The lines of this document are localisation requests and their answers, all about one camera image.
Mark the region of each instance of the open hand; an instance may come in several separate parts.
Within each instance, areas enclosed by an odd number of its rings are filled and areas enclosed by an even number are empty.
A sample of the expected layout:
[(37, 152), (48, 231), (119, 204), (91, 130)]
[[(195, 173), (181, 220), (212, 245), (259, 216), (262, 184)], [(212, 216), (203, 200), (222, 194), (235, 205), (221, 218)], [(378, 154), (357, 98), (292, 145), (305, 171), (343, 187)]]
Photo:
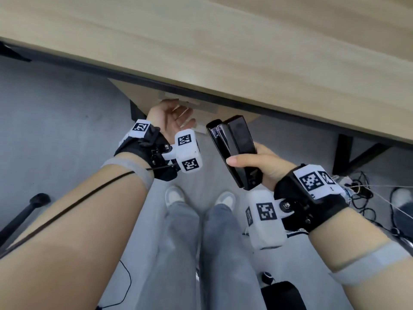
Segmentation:
[(229, 157), (227, 164), (234, 167), (255, 166), (264, 174), (262, 184), (274, 191), (276, 183), (286, 176), (293, 168), (294, 163), (281, 159), (274, 152), (260, 143), (254, 143), (257, 154), (234, 155)]
[(192, 109), (179, 106), (179, 99), (165, 99), (149, 111), (147, 120), (151, 121), (153, 126), (159, 127), (162, 135), (173, 145), (178, 131), (195, 125), (195, 119), (190, 119), (183, 126), (193, 112)]

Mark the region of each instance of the shoe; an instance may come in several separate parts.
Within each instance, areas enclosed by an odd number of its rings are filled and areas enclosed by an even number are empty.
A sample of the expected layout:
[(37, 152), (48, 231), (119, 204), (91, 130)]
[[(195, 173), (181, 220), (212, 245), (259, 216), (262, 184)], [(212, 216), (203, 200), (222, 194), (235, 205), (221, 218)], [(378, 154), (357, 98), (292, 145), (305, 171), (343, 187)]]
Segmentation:
[(165, 192), (166, 206), (170, 207), (171, 204), (178, 201), (186, 203), (184, 192), (177, 186), (169, 187)]
[(391, 194), (391, 204), (395, 208), (400, 208), (406, 203), (413, 202), (412, 193), (409, 189), (406, 188), (395, 188)]
[(217, 200), (215, 202), (215, 205), (224, 204), (228, 208), (230, 208), (231, 211), (234, 211), (236, 201), (237, 201), (237, 199), (236, 199), (235, 195), (232, 192), (225, 191), (225, 192), (223, 192), (219, 195), (219, 197), (217, 198)]

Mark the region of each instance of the gray floor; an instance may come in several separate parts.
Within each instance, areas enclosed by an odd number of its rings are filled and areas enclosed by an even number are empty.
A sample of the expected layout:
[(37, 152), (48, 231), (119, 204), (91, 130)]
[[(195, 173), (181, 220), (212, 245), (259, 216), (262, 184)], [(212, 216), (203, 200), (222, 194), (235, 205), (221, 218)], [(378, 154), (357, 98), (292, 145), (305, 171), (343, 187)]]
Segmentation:
[[(0, 228), (38, 192), (53, 199), (64, 195), (110, 157), (130, 128), (129, 101), (106, 78), (40, 63), (0, 57)], [(273, 138), (266, 130), (273, 130)], [(254, 140), (295, 163), (315, 163), (331, 171), (337, 135), (262, 116), (250, 124)], [(176, 179), (190, 203), (203, 212), (224, 190), (234, 191), (237, 216), (245, 226), (244, 191), (236, 187), (223, 161), (205, 135), (197, 135), (204, 168)], [(357, 140), (354, 154), (370, 145)], [(392, 148), (363, 170), (374, 184), (411, 185), (413, 152)], [(133, 309), (146, 279), (165, 213), (163, 192), (170, 183), (156, 181), (149, 192), (122, 261), (133, 283), (125, 302), (114, 309)], [(375, 188), (388, 198), (391, 188)], [(375, 197), (370, 205), (377, 220), (389, 226), (389, 205)], [(254, 253), (256, 271), (269, 271), (277, 281), (289, 280), (300, 290), (309, 310), (351, 309), (341, 287), (306, 236), (296, 236), (278, 249)], [(118, 266), (100, 305), (119, 302), (129, 280)]]

